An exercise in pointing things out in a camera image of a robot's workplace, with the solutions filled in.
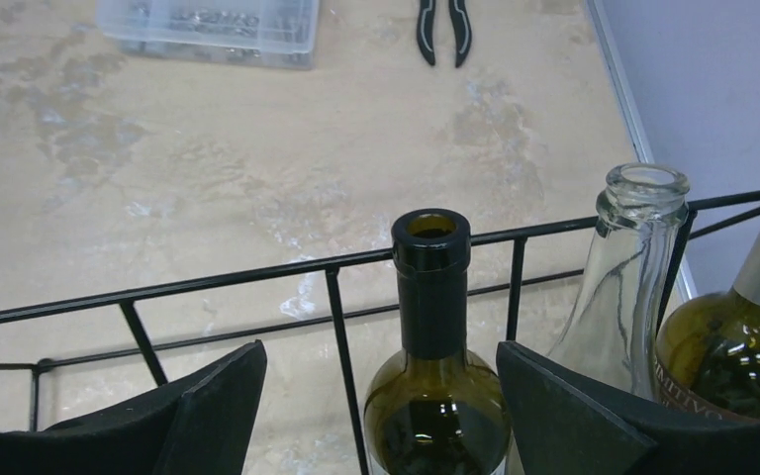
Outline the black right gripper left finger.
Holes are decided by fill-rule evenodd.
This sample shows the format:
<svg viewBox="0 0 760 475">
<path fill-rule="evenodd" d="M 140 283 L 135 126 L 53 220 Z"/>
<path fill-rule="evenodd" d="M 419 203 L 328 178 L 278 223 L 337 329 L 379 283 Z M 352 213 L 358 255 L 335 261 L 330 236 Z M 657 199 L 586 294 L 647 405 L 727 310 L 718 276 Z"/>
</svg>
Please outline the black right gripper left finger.
<svg viewBox="0 0 760 475">
<path fill-rule="evenodd" d="M 255 340 L 116 405 L 0 432 L 0 474 L 239 474 L 266 367 Z"/>
</svg>

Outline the green wine bottle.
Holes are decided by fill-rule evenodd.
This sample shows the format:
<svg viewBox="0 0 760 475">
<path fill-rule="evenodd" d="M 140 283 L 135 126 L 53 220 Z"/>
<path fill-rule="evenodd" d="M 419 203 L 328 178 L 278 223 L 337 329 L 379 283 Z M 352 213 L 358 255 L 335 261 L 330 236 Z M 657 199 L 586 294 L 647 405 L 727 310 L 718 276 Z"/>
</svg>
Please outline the green wine bottle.
<svg viewBox="0 0 760 475">
<path fill-rule="evenodd" d="M 655 343 L 654 393 L 710 419 L 760 421 L 760 233 L 731 288 L 692 299 Z"/>
<path fill-rule="evenodd" d="M 500 381 L 467 347 L 469 222 L 420 209 L 391 228 L 401 349 L 363 407 L 372 474 L 502 474 L 512 437 Z"/>
</svg>

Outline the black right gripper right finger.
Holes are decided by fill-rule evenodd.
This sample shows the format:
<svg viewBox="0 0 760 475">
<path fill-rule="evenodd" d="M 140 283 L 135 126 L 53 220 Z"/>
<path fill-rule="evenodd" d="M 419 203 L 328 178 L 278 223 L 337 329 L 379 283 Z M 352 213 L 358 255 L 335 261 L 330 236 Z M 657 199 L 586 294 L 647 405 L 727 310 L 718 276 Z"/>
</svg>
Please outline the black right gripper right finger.
<svg viewBox="0 0 760 475">
<path fill-rule="evenodd" d="M 667 409 L 515 341 L 496 362 L 527 474 L 760 474 L 760 423 Z"/>
</svg>

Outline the green wine bottle front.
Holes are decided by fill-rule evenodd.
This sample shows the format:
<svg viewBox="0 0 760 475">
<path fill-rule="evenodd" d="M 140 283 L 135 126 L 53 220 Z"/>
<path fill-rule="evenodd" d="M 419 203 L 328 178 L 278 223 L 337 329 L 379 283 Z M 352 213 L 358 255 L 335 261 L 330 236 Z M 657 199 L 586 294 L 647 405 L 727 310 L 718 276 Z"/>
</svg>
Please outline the green wine bottle front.
<svg viewBox="0 0 760 475">
<path fill-rule="evenodd" d="M 391 228 L 401 349 L 363 407 L 372 474 L 502 474 L 512 437 L 500 381 L 467 347 L 469 222 L 420 209 Z"/>
</svg>

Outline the clear wine bottle dark label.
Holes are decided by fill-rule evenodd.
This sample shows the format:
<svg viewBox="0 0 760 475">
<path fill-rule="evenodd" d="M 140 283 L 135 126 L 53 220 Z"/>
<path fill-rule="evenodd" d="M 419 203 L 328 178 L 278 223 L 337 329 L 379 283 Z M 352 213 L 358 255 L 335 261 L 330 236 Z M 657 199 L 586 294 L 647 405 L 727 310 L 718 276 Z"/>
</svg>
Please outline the clear wine bottle dark label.
<svg viewBox="0 0 760 475">
<path fill-rule="evenodd" d="M 546 355 L 651 401 L 656 324 L 690 185 L 682 172 L 647 163 L 618 165 L 606 183 L 576 302 Z"/>
</svg>

